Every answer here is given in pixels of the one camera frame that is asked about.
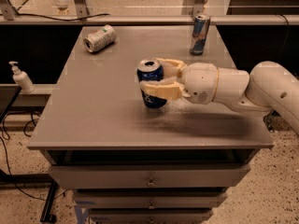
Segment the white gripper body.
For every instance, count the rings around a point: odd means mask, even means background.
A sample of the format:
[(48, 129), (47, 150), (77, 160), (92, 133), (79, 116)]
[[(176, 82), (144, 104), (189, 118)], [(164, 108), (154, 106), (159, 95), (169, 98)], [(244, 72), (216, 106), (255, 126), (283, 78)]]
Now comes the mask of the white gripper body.
[(183, 97), (193, 104), (212, 102), (218, 85), (218, 68), (212, 63), (193, 63), (181, 75)]

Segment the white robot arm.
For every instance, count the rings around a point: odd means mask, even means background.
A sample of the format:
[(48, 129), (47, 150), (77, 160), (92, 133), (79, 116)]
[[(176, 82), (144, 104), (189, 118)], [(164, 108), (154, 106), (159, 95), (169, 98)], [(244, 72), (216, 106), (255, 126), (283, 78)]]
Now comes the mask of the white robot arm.
[(201, 105), (220, 103), (234, 112), (257, 117), (275, 110), (299, 133), (299, 80), (278, 63), (261, 62), (247, 72), (212, 63), (186, 64), (161, 58), (156, 62), (164, 69), (164, 78), (140, 83), (148, 95), (166, 100), (184, 98)]

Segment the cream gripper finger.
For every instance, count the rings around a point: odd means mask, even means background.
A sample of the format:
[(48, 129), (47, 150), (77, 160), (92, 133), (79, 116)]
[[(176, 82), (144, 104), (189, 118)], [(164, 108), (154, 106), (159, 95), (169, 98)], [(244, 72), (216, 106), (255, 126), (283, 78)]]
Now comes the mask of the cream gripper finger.
[(191, 95), (185, 91), (183, 84), (176, 81), (165, 84), (156, 81), (141, 81), (141, 90), (154, 97), (158, 97), (165, 100), (177, 100), (181, 98), (190, 98)]
[(181, 78), (183, 70), (187, 67), (185, 62), (176, 59), (156, 58), (155, 61), (163, 67), (164, 78)]

